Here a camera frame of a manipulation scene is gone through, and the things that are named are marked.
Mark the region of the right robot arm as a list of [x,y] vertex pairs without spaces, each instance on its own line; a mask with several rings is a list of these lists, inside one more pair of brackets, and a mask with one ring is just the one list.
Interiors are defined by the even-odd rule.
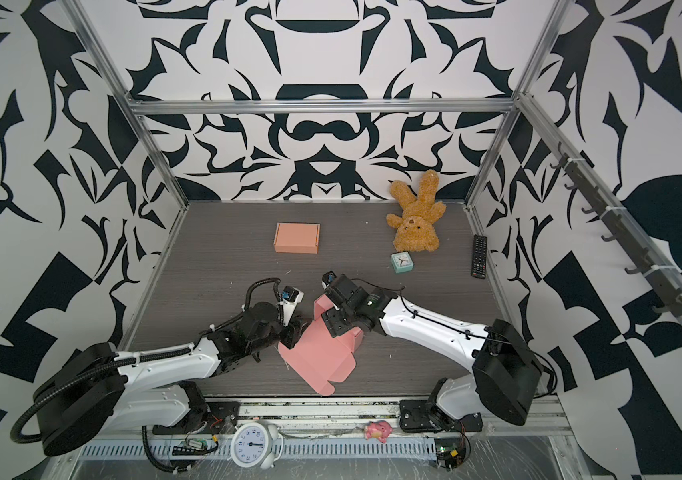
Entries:
[[331,336],[360,328],[411,341],[466,369],[460,378],[439,379],[425,400],[401,401],[402,431],[478,432],[483,412],[514,426],[526,424],[544,367],[511,323],[450,318],[414,304],[398,290],[332,271],[323,275],[322,284],[332,306],[321,318]]

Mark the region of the pink cardboard box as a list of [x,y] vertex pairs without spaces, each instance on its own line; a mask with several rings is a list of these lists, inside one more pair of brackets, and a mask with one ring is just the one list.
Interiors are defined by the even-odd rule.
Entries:
[[357,327],[332,337],[321,318],[322,313],[332,308],[333,303],[325,295],[318,297],[314,301],[314,320],[298,343],[292,349],[282,343],[278,346],[287,365],[320,396],[333,395],[335,384],[351,375],[356,367],[354,353],[364,338]]

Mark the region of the orange cardboard box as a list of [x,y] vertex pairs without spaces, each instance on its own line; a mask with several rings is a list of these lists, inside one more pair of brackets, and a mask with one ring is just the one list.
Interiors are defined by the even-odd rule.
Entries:
[[319,224],[278,223],[274,237],[277,253],[317,254],[320,239]]

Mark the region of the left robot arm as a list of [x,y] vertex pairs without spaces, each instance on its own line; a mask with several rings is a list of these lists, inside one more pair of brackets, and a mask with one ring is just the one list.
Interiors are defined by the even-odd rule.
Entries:
[[248,287],[239,313],[189,343],[148,351],[94,344],[34,392],[9,437],[41,443],[46,456],[56,457],[103,433],[199,431],[212,413],[198,381],[259,361],[276,344],[294,347],[310,323],[296,313],[303,298],[301,290],[266,278]]

